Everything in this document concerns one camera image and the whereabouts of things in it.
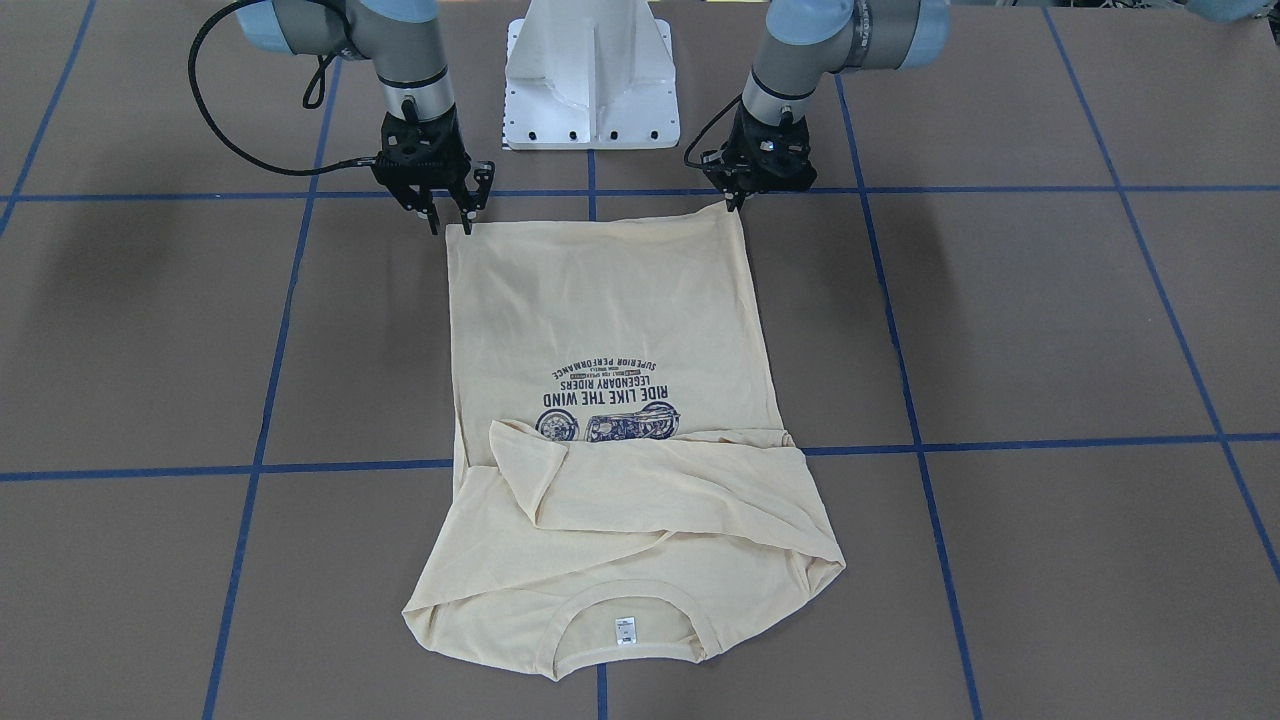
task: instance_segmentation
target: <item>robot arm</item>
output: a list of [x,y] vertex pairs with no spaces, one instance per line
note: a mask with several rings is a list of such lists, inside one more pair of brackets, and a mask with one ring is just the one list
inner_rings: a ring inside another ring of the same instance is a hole
[[435,0],[266,0],[237,10],[255,46],[296,55],[370,59],[387,97],[381,151],[374,177],[406,210],[438,232],[431,190],[445,190],[458,205],[463,228],[483,210],[494,164],[476,163],[462,145],[449,67],[440,41]]
[[756,192],[808,190],[818,173],[804,114],[823,73],[924,65],[948,27],[947,0],[774,0],[728,141],[698,167],[730,210]]

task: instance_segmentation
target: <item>grid line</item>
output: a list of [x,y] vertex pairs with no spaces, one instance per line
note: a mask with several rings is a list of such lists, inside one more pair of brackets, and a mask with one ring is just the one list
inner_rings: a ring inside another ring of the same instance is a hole
[[70,53],[67,54],[67,63],[63,65],[63,73],[58,77],[58,85],[54,86],[54,95],[49,99],[45,114],[40,118],[40,126],[36,128],[36,137],[31,140],[31,146],[27,147],[27,158],[22,161],[22,169],[18,172],[18,179],[14,182],[13,191],[9,193],[9,199],[4,204],[4,214],[0,215],[0,237],[4,236],[4,231],[9,227],[9,218],[13,217],[13,209],[22,199],[22,187],[27,184],[27,176],[31,173],[31,167],[36,161],[36,154],[40,152],[40,143],[45,141],[45,132],[49,129],[49,122],[54,117],[54,110],[58,109],[58,101],[63,97],[63,90],[67,87],[67,79],[72,76],[72,69],[76,67],[76,59],[79,58],[79,49],[81,45],[84,44],[84,36],[88,33],[88,23],[93,18],[93,8],[96,6],[97,0],[88,0],[88,4],[84,6],[84,15],[81,18],[79,29],[76,31],[76,40],[72,42]]
[[[1231,443],[1271,443],[1280,442],[1280,433],[1228,433]],[[1101,437],[1065,439],[1011,439],[986,442],[925,442],[920,450],[925,454],[952,452],[998,452],[1011,450],[1068,450],[1089,447],[1142,447],[1169,445],[1217,445],[1216,434],[1201,436],[1146,436],[1146,437]],[[854,455],[904,455],[916,451],[915,445],[849,445],[812,446],[800,448],[809,457],[854,456]],[[154,468],[99,468],[69,470],[10,470],[0,471],[0,483],[27,483],[46,480],[110,480],[134,478],[184,478],[207,475],[280,475],[289,473],[351,473],[383,470],[434,470],[453,466],[449,457],[424,457],[408,460],[342,460],[317,462],[264,462],[261,465],[193,465],[193,466],[154,466]]]
[[[333,119],[334,99],[338,96],[338,85],[342,79],[343,63],[333,65],[333,79],[329,86],[329,101],[325,105],[324,120],[320,124],[320,138],[316,141],[315,164],[324,161],[324,147],[329,138],[329,127]],[[232,618],[236,612],[236,597],[239,591],[241,569],[244,566],[244,553],[248,550],[248,533],[253,523],[253,505],[257,500],[259,479],[262,473],[262,460],[266,456],[268,436],[271,432],[271,415],[275,409],[275,392],[279,387],[280,370],[284,365],[284,347],[289,338],[289,320],[293,310],[293,292],[298,286],[298,275],[302,269],[302,255],[307,246],[307,234],[311,231],[311,214],[315,209],[315,192],[320,182],[320,176],[311,176],[306,208],[302,210],[302,223],[298,228],[298,240],[293,251],[293,265],[289,269],[289,286],[284,293],[284,309],[280,311],[280,331],[275,341],[275,356],[271,360],[271,374],[266,384],[266,398],[262,402],[262,425],[259,430],[257,447],[253,451],[255,471],[248,478],[248,487],[244,491],[244,509],[241,514],[239,533],[236,538],[236,555],[232,560],[230,579],[227,583],[227,600],[223,605],[223,619],[218,629],[218,644],[214,650],[212,667],[209,671],[209,689],[205,693],[204,720],[212,720],[214,708],[218,705],[218,688],[221,683],[223,662],[227,659],[227,644],[230,638]]]
[[955,578],[951,574],[951,559],[947,553],[946,537],[942,532],[942,519],[938,515],[937,498],[933,495],[933,479],[929,477],[929,461],[924,452],[924,442],[920,437],[920,425],[915,416],[915,401],[911,398],[911,380],[906,372],[906,356],[902,354],[902,345],[897,333],[897,322],[893,318],[893,300],[888,291],[888,278],[884,275],[884,263],[881,258],[879,242],[876,237],[876,220],[872,217],[870,196],[867,193],[867,182],[863,177],[863,164],[858,156],[858,138],[854,135],[854,122],[849,113],[849,101],[845,97],[845,83],[836,76],[836,94],[840,97],[840,109],[844,114],[845,133],[849,138],[849,155],[854,163],[854,177],[858,179],[858,197],[861,202],[863,219],[867,222],[867,241],[870,245],[872,260],[876,265],[876,281],[879,283],[884,300],[884,322],[888,325],[890,341],[893,345],[893,354],[897,357],[897,370],[902,382],[902,402],[906,406],[906,419],[911,425],[911,452],[915,454],[915,462],[920,471],[920,486],[924,491],[924,501],[929,510],[929,524],[933,529],[933,544],[938,553],[938,566],[942,571],[942,585],[947,596],[947,606],[951,610],[951,625],[956,635],[956,650],[960,652],[960,665],[964,670],[965,688],[969,692],[969,707],[974,720],[982,720],[982,700],[978,696],[978,682],[974,678],[973,662],[969,659],[969,641],[964,632],[964,618],[960,614],[960,600],[956,596]]
[[[771,195],[804,197],[805,195],[948,195],[948,193],[1082,193],[1116,192],[1116,184],[933,184],[933,186],[868,186],[858,187],[812,187],[804,192],[778,191]],[[1119,186],[1124,192],[1280,192],[1280,184],[1137,184]],[[436,197],[448,197],[443,191]],[[492,197],[671,197],[671,196],[718,196],[713,187],[672,187],[672,188],[543,188],[543,190],[493,190]],[[159,202],[159,201],[243,201],[243,200],[387,200],[388,195],[375,190],[319,190],[316,192],[101,192],[101,193],[10,193],[8,202]]]
[[[596,220],[595,213],[595,150],[586,151],[586,219]],[[609,670],[604,662],[595,666],[595,719],[609,720]]]
[[1080,108],[1084,110],[1084,117],[1089,120],[1089,128],[1093,131],[1093,138],[1097,141],[1098,150],[1102,152],[1102,159],[1106,161],[1107,172],[1111,173],[1111,179],[1115,183],[1115,191],[1120,196],[1121,205],[1124,205],[1125,215],[1129,218],[1129,227],[1133,229],[1134,240],[1137,240],[1138,249],[1142,251],[1143,260],[1147,264],[1147,270],[1151,274],[1151,281],[1156,287],[1157,295],[1160,296],[1160,302],[1165,307],[1165,314],[1169,316],[1169,324],[1178,338],[1178,345],[1183,351],[1183,357],[1187,360],[1187,368],[1192,373],[1192,379],[1196,380],[1196,388],[1199,391],[1201,400],[1204,404],[1204,411],[1208,414],[1210,423],[1213,425],[1213,433],[1217,442],[1222,447],[1222,455],[1226,457],[1226,464],[1231,470],[1231,475],[1235,478],[1235,486],[1240,491],[1240,497],[1244,500],[1244,506],[1249,512],[1249,518],[1253,520],[1253,529],[1257,532],[1258,539],[1262,542],[1262,550],[1266,552],[1267,560],[1271,562],[1271,571],[1275,574],[1276,580],[1280,580],[1280,559],[1276,557],[1275,547],[1271,544],[1271,538],[1267,534],[1266,525],[1262,523],[1262,515],[1258,512],[1258,507],[1253,502],[1253,495],[1249,492],[1249,487],[1244,482],[1244,474],[1240,471],[1240,466],[1235,461],[1235,452],[1231,451],[1231,443],[1228,441],[1226,432],[1222,428],[1222,420],[1219,418],[1217,410],[1213,407],[1213,400],[1210,397],[1208,386],[1204,384],[1204,378],[1201,375],[1199,366],[1196,364],[1190,343],[1183,333],[1181,323],[1178,322],[1178,314],[1174,311],[1174,304],[1169,299],[1169,293],[1165,291],[1165,283],[1160,279],[1160,270],[1156,268],[1156,260],[1151,254],[1151,249],[1147,246],[1147,238],[1143,236],[1142,225],[1138,223],[1138,217],[1134,214],[1133,205],[1129,202],[1129,195],[1125,191],[1124,184],[1120,182],[1120,173],[1116,172],[1115,163],[1111,160],[1111,152],[1107,150],[1107,143],[1102,138],[1102,131],[1098,128],[1093,110],[1089,108],[1089,101],[1084,97],[1084,90],[1080,87],[1080,81],[1075,76],[1075,68],[1071,65],[1071,58],[1066,53],[1066,46],[1062,44],[1062,37],[1057,32],[1057,26],[1053,24],[1053,18],[1050,15],[1048,8],[1041,8],[1041,14],[1044,17],[1044,22],[1048,23],[1050,33],[1053,36],[1053,44],[1057,45],[1057,51],[1062,56],[1062,64],[1066,67],[1066,74],[1071,79],[1071,87],[1075,88],[1075,95],[1080,101]]

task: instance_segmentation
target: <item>folded fabric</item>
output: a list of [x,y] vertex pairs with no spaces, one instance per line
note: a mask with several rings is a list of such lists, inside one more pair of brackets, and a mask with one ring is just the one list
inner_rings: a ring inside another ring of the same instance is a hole
[[445,242],[454,497],[403,611],[424,647],[557,680],[699,662],[841,571],[736,214]]
[[634,657],[699,662],[844,568],[786,433],[585,443],[493,423],[489,438],[498,464],[467,470],[404,609],[429,650],[553,680]]

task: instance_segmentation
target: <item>light blue robot joint cap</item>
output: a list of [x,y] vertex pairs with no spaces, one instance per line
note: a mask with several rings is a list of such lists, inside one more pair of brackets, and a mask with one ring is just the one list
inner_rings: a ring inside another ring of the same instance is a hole
[[402,23],[425,23],[440,14],[435,0],[360,0],[360,4]]
[[293,55],[293,49],[284,40],[284,31],[280,28],[280,18],[275,14],[275,5],[270,0],[236,10],[236,19],[239,20],[241,32],[253,44],[253,47],[268,53]]
[[854,0],[773,0],[764,26],[787,45],[815,45],[833,37],[854,17]]
[[915,36],[900,68],[919,68],[938,59],[951,32],[951,4],[947,0],[920,0]]
[[1187,9],[1215,23],[1234,23],[1257,13],[1262,0],[1190,0]]

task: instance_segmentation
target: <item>black cable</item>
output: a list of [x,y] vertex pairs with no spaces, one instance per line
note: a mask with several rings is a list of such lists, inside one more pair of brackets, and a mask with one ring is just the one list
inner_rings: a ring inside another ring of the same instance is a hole
[[694,137],[694,141],[689,143],[689,147],[685,147],[685,167],[686,168],[692,168],[695,170],[701,170],[703,169],[703,164],[701,163],[692,163],[692,161],[689,160],[689,156],[694,152],[694,147],[696,147],[698,143],[701,142],[703,136],[707,135],[707,131],[712,129],[712,126],[714,126],[716,123],[718,123],[719,119],[723,118],[726,113],[728,113],[730,110],[732,110],[741,101],[742,101],[742,96],[741,95],[739,95],[737,97],[730,100],[728,105],[724,105],[724,108],[721,109],[719,113],[716,113],[716,117],[712,118],[709,123],[707,123],[705,126],[703,126],[703,129],[698,131],[698,136]]
[[[308,82],[307,88],[302,91],[302,106],[305,109],[316,110],[324,105],[325,70],[329,69],[329,64],[333,63],[337,56],[337,53],[316,55],[316,73],[311,76],[311,82]],[[311,100],[312,92],[316,92],[315,100]]]
[[[360,167],[372,165],[374,164],[374,158],[352,158],[349,160],[342,160],[340,163],[333,163],[332,165],[324,165],[324,167],[320,167],[320,168],[310,168],[310,169],[306,169],[306,170],[294,170],[294,169],[291,169],[291,168],[282,168],[279,165],[273,165],[270,163],[259,160],[257,158],[250,155],[244,150],[241,150],[241,147],[238,145],[236,145],[234,142],[232,142],[232,140],[229,137],[227,137],[225,133],[223,133],[221,128],[218,127],[218,123],[214,122],[214,117],[209,114],[209,108],[205,105],[205,97],[200,94],[200,83],[196,81],[196,58],[200,56],[200,47],[201,47],[201,45],[205,44],[205,38],[214,29],[214,26],[216,26],[218,23],[220,23],[223,19],[225,19],[232,13],[236,13],[236,12],[243,9],[243,8],[248,8],[250,5],[256,5],[256,4],[262,3],[262,1],[265,1],[265,0],[237,0],[236,3],[232,3],[230,5],[227,5],[225,8],[218,10],[216,13],[214,13],[212,15],[210,15],[207,20],[205,20],[205,24],[196,33],[196,38],[191,42],[191,54],[187,55],[187,79],[191,82],[191,95],[192,95],[192,97],[196,99],[196,108],[200,110],[200,115],[202,118],[205,118],[205,124],[209,126],[209,129],[214,131],[214,135],[218,137],[218,140],[220,140],[223,142],[223,145],[225,145],[228,149],[230,149],[232,152],[239,155],[241,158],[243,158],[244,160],[252,163],[253,165],[257,165],[259,168],[262,168],[264,170],[269,170],[269,172],[273,172],[273,173],[276,173],[276,174],[282,174],[282,176],[310,177],[310,176],[319,176],[319,174],[324,174],[324,173],[332,173],[334,170],[340,170],[340,169],[344,169],[344,168],[360,168]],[[347,41],[348,42],[351,41],[351,23],[347,22],[347,15],[342,12],[342,9],[339,6],[334,5],[333,3],[330,3],[328,0],[306,0],[306,1],[307,3],[312,3],[315,5],[321,5],[324,8],[328,8],[328,9],[333,10],[334,13],[338,13],[338,17],[342,18],[343,32],[347,36]],[[329,56],[329,61],[330,63],[333,61],[333,55]],[[323,74],[324,74],[324,69],[328,68],[328,65],[324,64],[324,60],[321,60],[320,63],[321,63],[323,67],[321,67],[320,70],[317,70],[317,74],[320,74],[321,78],[320,79],[316,79],[315,77],[311,78],[312,79],[312,85],[307,86],[307,92],[303,96],[303,102],[306,102],[306,96],[310,96],[311,88],[312,88],[314,85],[320,85],[321,88],[324,86]]]

